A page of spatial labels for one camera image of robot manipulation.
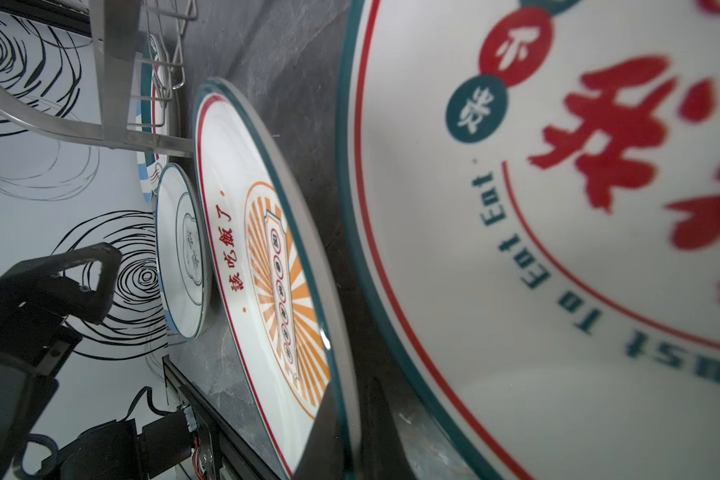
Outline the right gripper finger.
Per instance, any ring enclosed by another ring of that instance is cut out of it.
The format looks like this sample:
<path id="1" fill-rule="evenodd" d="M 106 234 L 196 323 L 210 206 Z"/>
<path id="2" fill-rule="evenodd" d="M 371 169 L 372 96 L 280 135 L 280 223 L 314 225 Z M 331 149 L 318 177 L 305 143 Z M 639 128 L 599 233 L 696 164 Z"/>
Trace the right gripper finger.
<path id="1" fill-rule="evenodd" d="M 378 378 L 368 384 L 363 396 L 365 426 L 362 466 L 366 479 L 412 480 L 415 474 L 394 423 L 392 411 Z"/>

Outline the red character plate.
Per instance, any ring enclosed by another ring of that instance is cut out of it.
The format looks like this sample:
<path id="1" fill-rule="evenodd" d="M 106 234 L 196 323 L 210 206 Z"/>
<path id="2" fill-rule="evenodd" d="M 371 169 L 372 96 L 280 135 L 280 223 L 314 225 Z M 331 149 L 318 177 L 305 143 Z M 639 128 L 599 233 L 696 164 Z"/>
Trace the red character plate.
<path id="1" fill-rule="evenodd" d="M 720 479 L 720 1 L 355 1 L 365 298 L 485 479 Z"/>

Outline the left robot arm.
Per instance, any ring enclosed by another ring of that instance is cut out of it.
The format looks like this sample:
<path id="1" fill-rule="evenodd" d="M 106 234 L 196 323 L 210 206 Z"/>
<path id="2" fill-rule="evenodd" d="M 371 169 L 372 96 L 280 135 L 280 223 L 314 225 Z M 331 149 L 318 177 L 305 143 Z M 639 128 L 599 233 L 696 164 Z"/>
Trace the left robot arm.
<path id="1" fill-rule="evenodd" d="M 33 430 L 82 339 L 66 318 L 103 322 L 121 259 L 98 243 L 19 262 L 0 277 L 0 479 L 152 479 L 194 453 L 185 407 L 154 408 L 157 420 L 143 428 L 130 417 L 105 422 L 65 447 Z"/>

